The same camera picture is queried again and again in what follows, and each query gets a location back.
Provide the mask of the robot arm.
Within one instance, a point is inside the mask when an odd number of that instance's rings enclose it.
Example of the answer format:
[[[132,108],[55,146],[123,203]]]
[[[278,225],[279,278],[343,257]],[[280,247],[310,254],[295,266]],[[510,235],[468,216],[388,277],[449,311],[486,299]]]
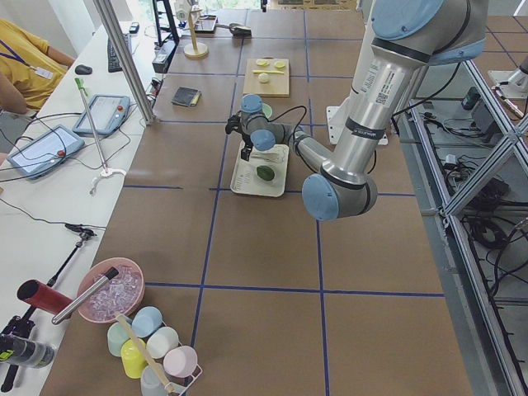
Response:
[[[314,173],[302,186],[305,209],[318,220],[334,220],[368,212],[376,202],[377,186],[366,167],[384,135],[413,74],[429,65],[474,59],[484,48],[488,18],[486,1],[376,1],[370,12],[370,32],[362,54],[362,82],[344,102],[346,115],[339,140],[329,150],[298,125],[268,120],[262,99],[242,98],[231,115],[226,134],[241,134],[240,156],[248,160],[286,144]]]

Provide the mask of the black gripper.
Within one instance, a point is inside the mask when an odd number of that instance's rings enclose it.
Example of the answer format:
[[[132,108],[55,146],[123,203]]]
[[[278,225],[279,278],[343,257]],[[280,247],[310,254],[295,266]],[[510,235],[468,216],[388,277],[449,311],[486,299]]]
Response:
[[[233,132],[241,134],[244,146],[241,149],[240,157],[243,161],[249,160],[253,144],[250,135],[243,131],[241,116],[238,114],[231,115],[227,120],[224,130],[226,134],[232,134]]]

